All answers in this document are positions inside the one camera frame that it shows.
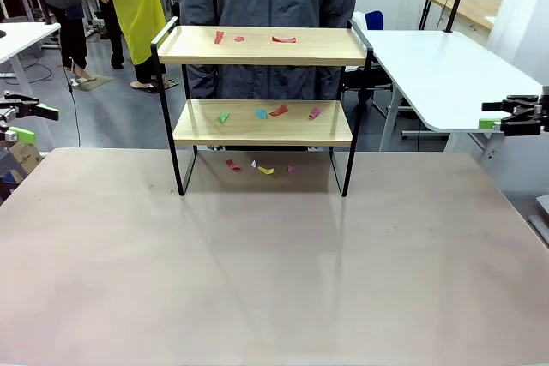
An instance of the paper scrap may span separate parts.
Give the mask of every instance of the paper scrap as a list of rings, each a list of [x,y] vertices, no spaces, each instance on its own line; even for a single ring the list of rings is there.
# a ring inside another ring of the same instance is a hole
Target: paper scrap
[[[259,166],[257,169],[265,175],[272,175],[273,173],[275,173],[275,169],[265,169],[264,167],[261,167],[261,166]]]
[[[264,109],[257,109],[257,118],[261,120],[267,119],[267,111]]]
[[[219,120],[221,123],[225,123],[228,118],[229,114],[224,111],[223,113],[220,113],[220,115],[217,117],[217,120]]]
[[[221,30],[218,30],[215,34],[215,44],[218,45],[223,40],[223,36],[225,35],[225,32],[222,32]]]
[[[232,161],[232,159],[229,159],[229,160],[226,162],[226,165],[229,166],[229,168],[230,168],[232,171],[241,171],[240,166],[238,166],[236,163],[234,163],[234,162]]]
[[[318,108],[314,108],[312,111],[311,111],[311,114],[309,115],[309,119],[310,120],[315,120],[318,115],[320,115],[322,113],[322,111]]]
[[[284,113],[288,113],[288,106],[286,105],[282,105],[278,111],[271,111],[269,113],[269,115],[273,116],[273,117],[277,117],[277,116],[280,116],[280,115],[283,115]]]
[[[277,43],[298,43],[298,40],[296,38],[284,39],[277,38],[276,36],[273,36],[273,41]]]

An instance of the yellow cloth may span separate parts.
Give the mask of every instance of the yellow cloth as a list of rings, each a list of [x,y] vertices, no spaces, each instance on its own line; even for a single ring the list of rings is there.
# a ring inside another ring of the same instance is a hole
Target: yellow cloth
[[[151,57],[151,42],[166,24],[160,0],[112,0],[118,23],[130,48],[131,62]]]

